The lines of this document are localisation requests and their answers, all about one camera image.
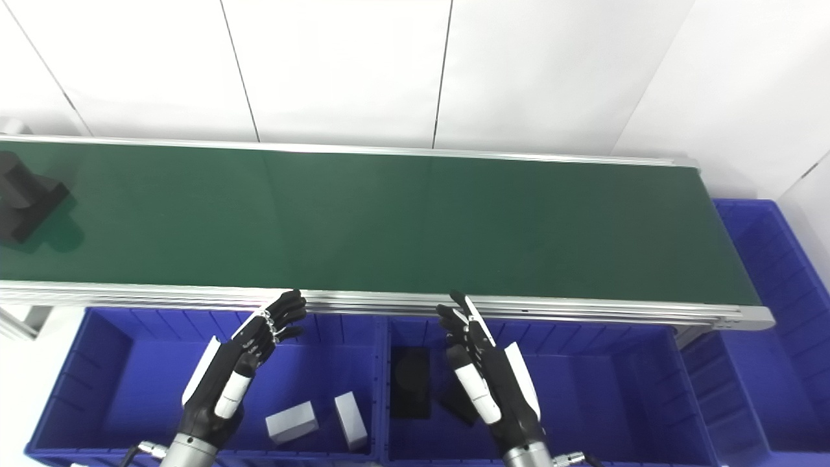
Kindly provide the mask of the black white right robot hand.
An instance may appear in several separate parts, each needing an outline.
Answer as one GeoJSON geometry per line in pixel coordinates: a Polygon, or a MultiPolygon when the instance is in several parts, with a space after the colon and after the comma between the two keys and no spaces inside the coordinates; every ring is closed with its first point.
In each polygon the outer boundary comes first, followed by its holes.
{"type": "Polygon", "coordinates": [[[501,456],[545,440],[539,402],[516,344],[496,346],[483,317],[468,295],[451,290],[456,305],[439,304],[447,358],[481,420],[488,425],[501,456]]]}

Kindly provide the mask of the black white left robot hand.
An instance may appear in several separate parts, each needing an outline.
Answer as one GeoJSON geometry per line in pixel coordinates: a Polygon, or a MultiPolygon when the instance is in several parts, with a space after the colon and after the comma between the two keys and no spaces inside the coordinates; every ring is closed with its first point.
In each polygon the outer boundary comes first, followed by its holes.
{"type": "Polygon", "coordinates": [[[183,395],[176,437],[185,444],[220,450],[244,417],[243,399],[276,346],[300,336],[307,301],[297,289],[250,314],[226,340],[213,340],[183,395]]]}

